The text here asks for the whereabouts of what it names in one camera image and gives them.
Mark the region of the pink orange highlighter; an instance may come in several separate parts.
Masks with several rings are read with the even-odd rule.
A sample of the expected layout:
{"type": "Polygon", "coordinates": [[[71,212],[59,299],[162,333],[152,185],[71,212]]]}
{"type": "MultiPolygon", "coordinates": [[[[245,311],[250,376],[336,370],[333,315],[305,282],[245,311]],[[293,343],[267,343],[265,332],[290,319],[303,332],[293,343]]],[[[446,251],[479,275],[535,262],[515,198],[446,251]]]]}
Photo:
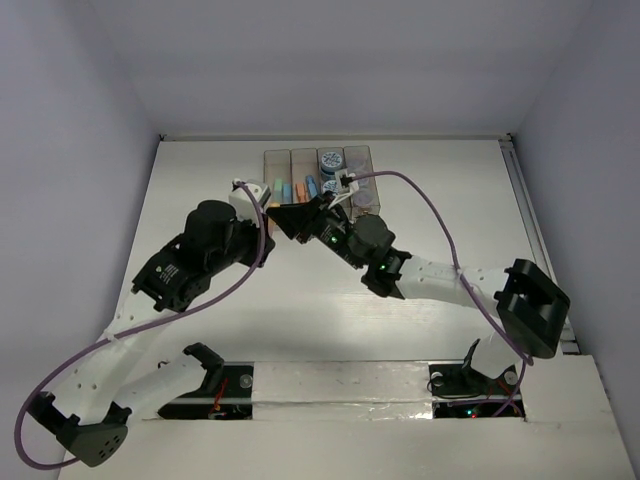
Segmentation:
{"type": "MultiPolygon", "coordinates": [[[[270,208],[277,208],[279,206],[280,204],[277,202],[272,202],[269,205],[270,208]]],[[[270,235],[273,234],[273,232],[276,230],[276,227],[277,227],[277,224],[275,223],[275,221],[271,217],[268,217],[268,231],[270,235]]]]}

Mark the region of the blue highlighter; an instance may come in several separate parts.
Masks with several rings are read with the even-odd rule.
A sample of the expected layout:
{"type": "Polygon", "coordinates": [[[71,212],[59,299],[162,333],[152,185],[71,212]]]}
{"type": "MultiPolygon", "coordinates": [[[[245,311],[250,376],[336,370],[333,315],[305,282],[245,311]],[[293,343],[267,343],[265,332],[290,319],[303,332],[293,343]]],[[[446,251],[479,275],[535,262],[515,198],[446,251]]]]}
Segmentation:
{"type": "Polygon", "coordinates": [[[315,178],[312,175],[307,175],[305,177],[308,196],[310,199],[315,198],[318,195],[318,186],[315,178]]]}

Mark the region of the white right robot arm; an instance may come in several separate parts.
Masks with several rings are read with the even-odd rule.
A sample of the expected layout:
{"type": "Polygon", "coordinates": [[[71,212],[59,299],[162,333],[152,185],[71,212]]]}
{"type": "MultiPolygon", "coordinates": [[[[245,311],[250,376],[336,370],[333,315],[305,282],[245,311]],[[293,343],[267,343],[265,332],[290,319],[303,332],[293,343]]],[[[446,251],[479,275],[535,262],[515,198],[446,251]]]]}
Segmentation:
{"type": "Polygon", "coordinates": [[[266,214],[291,240],[316,239],[355,269],[375,295],[435,300],[478,310],[490,336],[476,340],[460,368],[462,384],[482,392],[518,361],[551,359],[570,307],[567,294],[534,262],[504,269],[463,268],[394,247],[395,234],[374,214],[349,219],[329,198],[270,207],[266,214]]]}

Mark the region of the light blue marker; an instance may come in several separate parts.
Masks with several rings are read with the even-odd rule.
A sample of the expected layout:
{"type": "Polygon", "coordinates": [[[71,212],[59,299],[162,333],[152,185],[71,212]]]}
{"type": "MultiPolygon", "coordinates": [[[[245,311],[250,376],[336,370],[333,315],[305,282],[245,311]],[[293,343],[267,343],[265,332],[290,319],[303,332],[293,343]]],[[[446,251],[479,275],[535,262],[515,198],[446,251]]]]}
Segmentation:
{"type": "Polygon", "coordinates": [[[282,197],[284,204],[291,204],[293,202],[292,185],[285,183],[282,187],[282,197]]]}

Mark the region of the blue label putty jar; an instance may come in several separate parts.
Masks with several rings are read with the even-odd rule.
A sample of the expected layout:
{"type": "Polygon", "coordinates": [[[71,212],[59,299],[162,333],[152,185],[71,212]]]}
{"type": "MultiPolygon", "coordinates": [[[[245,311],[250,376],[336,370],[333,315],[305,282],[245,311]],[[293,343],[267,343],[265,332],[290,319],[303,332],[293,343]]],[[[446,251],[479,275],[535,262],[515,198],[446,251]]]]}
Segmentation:
{"type": "Polygon", "coordinates": [[[336,197],[340,193],[341,186],[335,179],[325,181],[322,186],[322,194],[336,197]]]}

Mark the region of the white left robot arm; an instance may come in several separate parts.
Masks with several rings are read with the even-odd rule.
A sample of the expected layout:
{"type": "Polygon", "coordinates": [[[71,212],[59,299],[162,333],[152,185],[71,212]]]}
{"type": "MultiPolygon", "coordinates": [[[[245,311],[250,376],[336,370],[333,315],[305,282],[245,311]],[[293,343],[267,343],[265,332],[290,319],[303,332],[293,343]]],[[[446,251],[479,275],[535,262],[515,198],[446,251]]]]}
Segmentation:
{"type": "Polygon", "coordinates": [[[214,276],[234,264],[253,274],[273,247],[264,200],[236,190],[228,201],[201,202],[134,277],[96,343],[63,364],[69,377],[51,391],[37,387],[19,416],[49,431],[71,464],[94,468],[116,453],[139,418],[183,394],[217,391],[224,361],[201,342],[135,382],[127,377],[167,326],[195,313],[194,300],[214,276]]]}

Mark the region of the clear paper clip jar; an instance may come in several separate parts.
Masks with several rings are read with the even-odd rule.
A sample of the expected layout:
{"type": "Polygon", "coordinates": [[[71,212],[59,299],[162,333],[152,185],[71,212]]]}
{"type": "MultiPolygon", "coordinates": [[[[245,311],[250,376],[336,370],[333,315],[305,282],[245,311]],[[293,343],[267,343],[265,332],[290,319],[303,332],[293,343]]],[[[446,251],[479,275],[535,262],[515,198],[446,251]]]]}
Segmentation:
{"type": "Polygon", "coordinates": [[[365,209],[375,204],[375,195],[371,190],[358,190],[352,196],[352,204],[354,207],[365,209]]]}

